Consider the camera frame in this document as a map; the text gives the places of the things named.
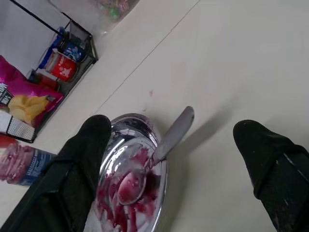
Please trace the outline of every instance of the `plastic bottle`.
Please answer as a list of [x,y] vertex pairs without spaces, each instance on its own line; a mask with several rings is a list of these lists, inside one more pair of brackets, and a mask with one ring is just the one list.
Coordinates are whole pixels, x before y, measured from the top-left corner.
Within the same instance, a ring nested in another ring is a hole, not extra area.
[[0,135],[0,180],[30,186],[55,156]]

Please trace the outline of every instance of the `spoon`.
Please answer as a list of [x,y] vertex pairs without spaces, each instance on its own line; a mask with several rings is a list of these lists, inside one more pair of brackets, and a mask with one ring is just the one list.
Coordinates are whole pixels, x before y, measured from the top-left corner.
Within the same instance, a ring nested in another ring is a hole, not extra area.
[[146,176],[168,153],[181,141],[194,120],[194,110],[187,106],[164,135],[154,153],[148,158],[143,168],[134,169],[122,180],[118,189],[118,200],[122,205],[135,203],[146,187]]

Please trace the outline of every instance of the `tiled floor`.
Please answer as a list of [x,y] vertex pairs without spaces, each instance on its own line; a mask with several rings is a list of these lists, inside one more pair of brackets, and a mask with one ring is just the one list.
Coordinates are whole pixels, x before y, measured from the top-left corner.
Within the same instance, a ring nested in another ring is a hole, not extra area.
[[34,145],[56,153],[93,114],[142,113],[164,133],[191,105],[162,231],[274,232],[232,129],[254,119],[309,149],[308,10],[304,0],[141,0],[97,40],[99,62]]

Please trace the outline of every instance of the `red juice residue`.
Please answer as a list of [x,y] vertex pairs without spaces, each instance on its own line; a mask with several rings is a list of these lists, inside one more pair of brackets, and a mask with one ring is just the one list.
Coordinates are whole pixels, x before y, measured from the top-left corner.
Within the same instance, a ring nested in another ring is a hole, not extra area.
[[[145,165],[148,158],[148,149],[142,148],[131,160],[138,161],[141,165]],[[122,205],[118,200],[118,190],[120,184],[127,175],[130,175],[130,173],[127,172],[121,176],[110,174],[105,177],[103,185],[98,187],[96,207],[99,213],[98,217],[103,223],[110,222],[114,228],[120,227],[119,231],[121,232],[137,232],[138,229],[146,223],[145,221],[143,224],[137,225],[137,213],[144,214],[148,221],[153,217],[156,199],[158,197],[160,176],[150,171],[147,174],[146,187],[141,198],[131,205]],[[121,190],[124,192],[120,192],[120,197],[125,197],[126,193],[129,196],[132,191],[134,192],[134,186],[136,184],[135,182],[128,183],[127,188]]]

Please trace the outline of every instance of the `stainless steel bowl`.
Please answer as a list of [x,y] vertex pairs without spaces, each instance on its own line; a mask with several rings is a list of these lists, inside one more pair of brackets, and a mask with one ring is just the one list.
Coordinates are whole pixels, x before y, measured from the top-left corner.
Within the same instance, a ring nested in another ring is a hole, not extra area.
[[[120,177],[123,173],[134,167],[134,164],[132,165],[131,162],[132,157],[138,154],[142,149],[147,149],[147,156],[150,156],[157,147],[160,139],[161,137],[156,127],[151,123],[150,119],[143,115],[126,114],[114,119],[112,121],[112,136],[107,150],[104,153],[100,168],[99,187],[108,186],[106,189],[109,189],[115,176]],[[149,215],[143,215],[143,210],[138,208],[135,209],[138,232],[153,232],[155,230],[165,198],[168,177],[167,170],[168,165],[166,161],[159,163],[153,168],[155,176],[158,176],[156,181],[157,187],[155,189],[157,195],[156,199],[153,200],[153,205],[155,207],[153,207],[154,210],[152,217],[149,217]],[[100,197],[102,198],[102,196],[98,194],[96,199],[97,205],[99,205],[99,201],[102,200]],[[109,196],[104,197],[104,202],[111,208],[113,204],[115,204],[113,201],[114,200]],[[127,206],[124,206],[124,212],[128,221],[127,231],[131,232],[132,218],[130,218],[129,211],[132,209],[126,207]],[[101,220],[102,225],[108,221],[107,212],[101,212],[97,216]],[[109,220],[108,224],[120,228],[120,225],[117,225],[113,220]],[[102,231],[108,231],[109,228],[111,229],[111,225],[107,228],[104,228],[103,225]]]

